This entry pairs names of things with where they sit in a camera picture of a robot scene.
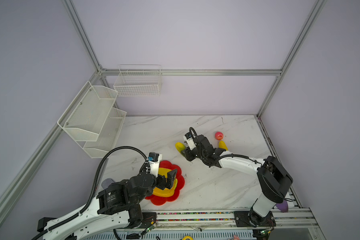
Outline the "red fake apple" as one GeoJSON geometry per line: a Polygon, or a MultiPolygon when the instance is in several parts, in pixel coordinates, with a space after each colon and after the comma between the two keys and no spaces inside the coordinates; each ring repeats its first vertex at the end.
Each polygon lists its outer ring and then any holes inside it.
{"type": "Polygon", "coordinates": [[[215,139],[218,140],[218,141],[221,141],[223,140],[224,138],[224,134],[222,132],[216,132],[215,133],[215,139]]]}

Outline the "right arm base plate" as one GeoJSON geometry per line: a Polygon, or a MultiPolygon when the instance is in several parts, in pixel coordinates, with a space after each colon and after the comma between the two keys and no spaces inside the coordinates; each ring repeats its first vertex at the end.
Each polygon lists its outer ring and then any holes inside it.
{"type": "Polygon", "coordinates": [[[268,212],[265,217],[261,217],[257,213],[250,211],[235,211],[234,219],[237,227],[275,227],[276,221],[272,212],[268,212]]]}

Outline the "yellow fake mango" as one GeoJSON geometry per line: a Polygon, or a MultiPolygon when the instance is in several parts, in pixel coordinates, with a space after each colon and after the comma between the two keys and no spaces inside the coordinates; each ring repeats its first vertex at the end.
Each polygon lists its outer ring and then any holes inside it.
{"type": "Polygon", "coordinates": [[[224,149],[226,151],[228,150],[228,147],[224,141],[219,141],[219,148],[224,149]]]}
{"type": "Polygon", "coordinates": [[[177,142],[177,143],[175,144],[175,147],[176,147],[177,151],[178,151],[180,154],[182,154],[183,151],[186,149],[186,146],[185,146],[183,143],[181,143],[181,142],[177,142]]]}

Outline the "red flower-shaped fruit bowl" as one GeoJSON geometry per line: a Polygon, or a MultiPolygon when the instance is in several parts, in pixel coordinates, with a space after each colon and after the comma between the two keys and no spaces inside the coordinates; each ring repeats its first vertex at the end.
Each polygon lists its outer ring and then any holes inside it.
{"type": "Polygon", "coordinates": [[[169,161],[162,161],[160,162],[158,177],[159,185],[154,188],[151,196],[145,197],[145,200],[150,201],[155,206],[176,201],[185,186],[182,169],[169,161]]]}

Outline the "white mesh shelf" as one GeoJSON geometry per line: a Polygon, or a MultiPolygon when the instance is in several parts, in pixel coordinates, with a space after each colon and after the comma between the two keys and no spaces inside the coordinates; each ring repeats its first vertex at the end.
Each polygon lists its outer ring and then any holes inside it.
{"type": "Polygon", "coordinates": [[[103,158],[116,147],[127,112],[111,108],[99,138],[95,142],[85,142],[83,150],[92,159],[103,158]]]}
{"type": "Polygon", "coordinates": [[[76,142],[96,142],[118,92],[87,82],[57,124],[76,142]]]}

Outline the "white mesh shelf lower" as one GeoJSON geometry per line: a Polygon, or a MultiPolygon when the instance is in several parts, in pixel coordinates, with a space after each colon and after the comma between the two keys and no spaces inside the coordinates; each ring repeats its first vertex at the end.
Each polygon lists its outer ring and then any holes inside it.
{"type": "Polygon", "coordinates": [[[83,150],[92,159],[103,158],[116,147],[127,112],[111,108],[99,138],[95,142],[85,142],[83,150]]]}

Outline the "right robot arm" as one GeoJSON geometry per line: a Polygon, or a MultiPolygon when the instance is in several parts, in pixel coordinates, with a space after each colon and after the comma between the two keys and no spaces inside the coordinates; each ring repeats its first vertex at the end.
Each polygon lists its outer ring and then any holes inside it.
{"type": "Polygon", "coordinates": [[[195,136],[190,132],[184,135],[184,141],[187,147],[181,153],[187,161],[199,159],[209,168],[235,170],[258,179],[261,193],[249,210],[249,224],[259,226],[277,204],[290,200],[287,193],[293,178],[277,158],[268,156],[257,159],[234,154],[223,148],[215,148],[205,136],[195,136]]]}

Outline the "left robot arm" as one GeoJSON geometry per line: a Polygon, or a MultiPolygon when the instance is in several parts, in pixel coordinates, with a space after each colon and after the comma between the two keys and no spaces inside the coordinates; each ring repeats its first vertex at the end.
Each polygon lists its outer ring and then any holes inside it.
{"type": "Polygon", "coordinates": [[[41,218],[35,239],[81,240],[111,229],[132,229],[154,221],[156,214],[144,214],[140,203],[173,202],[185,185],[182,170],[169,161],[160,163],[157,175],[142,172],[110,184],[79,210],[59,218],[41,218]]]}

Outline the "yellow fake banana bunch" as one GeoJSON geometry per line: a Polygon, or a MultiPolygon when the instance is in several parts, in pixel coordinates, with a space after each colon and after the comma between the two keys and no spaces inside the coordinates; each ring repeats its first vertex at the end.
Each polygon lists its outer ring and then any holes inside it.
{"type": "MultiPolygon", "coordinates": [[[[159,168],[158,174],[164,177],[168,176],[168,173],[172,171],[170,169],[167,168],[159,168]]],[[[163,190],[160,188],[155,188],[153,191],[153,195],[156,197],[162,197],[162,198],[169,198],[172,197],[175,194],[175,190],[177,188],[178,185],[178,180],[177,178],[174,179],[174,183],[171,189],[168,189],[167,187],[165,187],[163,190]]]]}

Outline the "purple plastic scoop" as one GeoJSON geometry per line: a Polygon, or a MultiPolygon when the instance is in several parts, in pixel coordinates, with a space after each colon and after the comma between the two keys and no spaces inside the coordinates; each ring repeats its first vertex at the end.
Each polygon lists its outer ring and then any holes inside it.
{"type": "Polygon", "coordinates": [[[283,200],[282,203],[276,204],[276,208],[279,209],[282,213],[286,213],[289,211],[289,205],[286,200],[283,200]]]}

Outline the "white mesh shelf upper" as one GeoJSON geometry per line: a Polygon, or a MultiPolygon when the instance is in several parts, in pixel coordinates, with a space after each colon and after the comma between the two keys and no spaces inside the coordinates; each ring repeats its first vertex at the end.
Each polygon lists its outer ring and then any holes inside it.
{"type": "Polygon", "coordinates": [[[118,92],[87,82],[57,124],[76,142],[96,142],[118,92]]]}

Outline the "aluminium front rail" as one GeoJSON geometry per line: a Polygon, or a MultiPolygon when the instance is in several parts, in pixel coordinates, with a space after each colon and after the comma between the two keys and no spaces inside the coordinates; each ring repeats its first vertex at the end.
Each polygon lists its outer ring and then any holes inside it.
{"type": "MultiPolygon", "coordinates": [[[[244,216],[236,216],[237,209],[202,211],[158,211],[155,222],[157,230],[217,230],[235,229],[244,216]]],[[[318,228],[319,224],[310,209],[292,208],[283,213],[279,209],[271,211],[274,228],[318,228]]]]}

